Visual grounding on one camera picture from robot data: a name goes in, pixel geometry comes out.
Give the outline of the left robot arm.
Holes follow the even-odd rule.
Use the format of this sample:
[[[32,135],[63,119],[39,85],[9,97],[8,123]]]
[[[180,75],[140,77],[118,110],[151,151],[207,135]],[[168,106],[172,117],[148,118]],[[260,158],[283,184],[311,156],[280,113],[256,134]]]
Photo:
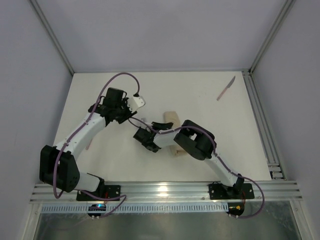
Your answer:
[[[81,124],[64,140],[54,146],[45,145],[40,152],[39,179],[56,191],[88,192],[98,198],[103,196],[103,179],[79,171],[77,159],[93,138],[113,121],[124,123],[146,104],[139,95],[127,97],[125,91],[108,88],[88,109]]]

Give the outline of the fork with pink handle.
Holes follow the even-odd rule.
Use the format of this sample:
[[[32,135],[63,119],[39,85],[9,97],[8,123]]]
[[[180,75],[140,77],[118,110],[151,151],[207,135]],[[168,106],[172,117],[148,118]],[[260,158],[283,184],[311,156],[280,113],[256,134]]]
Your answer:
[[[88,143],[88,145],[85,147],[85,150],[88,150],[90,148],[90,145],[92,143],[92,139],[90,140],[90,142]]]

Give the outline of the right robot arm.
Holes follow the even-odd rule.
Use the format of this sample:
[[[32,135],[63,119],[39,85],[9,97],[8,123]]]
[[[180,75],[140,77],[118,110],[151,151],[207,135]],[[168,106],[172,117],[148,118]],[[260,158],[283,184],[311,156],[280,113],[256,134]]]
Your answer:
[[[217,153],[215,136],[191,120],[182,126],[173,127],[172,122],[150,124],[134,118],[145,127],[139,126],[133,138],[147,150],[156,153],[171,146],[181,147],[196,160],[205,162],[219,177],[218,188],[230,199],[243,195],[244,178],[232,170]]]

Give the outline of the knife with pink handle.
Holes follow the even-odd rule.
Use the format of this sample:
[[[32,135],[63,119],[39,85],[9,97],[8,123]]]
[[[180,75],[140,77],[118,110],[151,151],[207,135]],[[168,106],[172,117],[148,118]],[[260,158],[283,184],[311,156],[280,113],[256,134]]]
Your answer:
[[[225,94],[225,92],[233,85],[234,81],[236,79],[236,76],[234,76],[230,82],[226,85],[226,87],[222,90],[222,92],[218,95],[218,97],[216,98],[217,101],[219,101],[222,96]]]

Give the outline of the beige cloth napkin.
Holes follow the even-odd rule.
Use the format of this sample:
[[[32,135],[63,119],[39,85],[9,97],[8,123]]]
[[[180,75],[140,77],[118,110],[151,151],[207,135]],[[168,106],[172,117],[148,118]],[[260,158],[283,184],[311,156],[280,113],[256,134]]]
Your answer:
[[[163,119],[165,123],[173,123],[172,129],[176,129],[181,126],[181,121],[175,111],[166,111],[163,114]],[[171,145],[169,146],[169,149],[173,157],[181,157],[187,154],[187,152],[179,145]]]

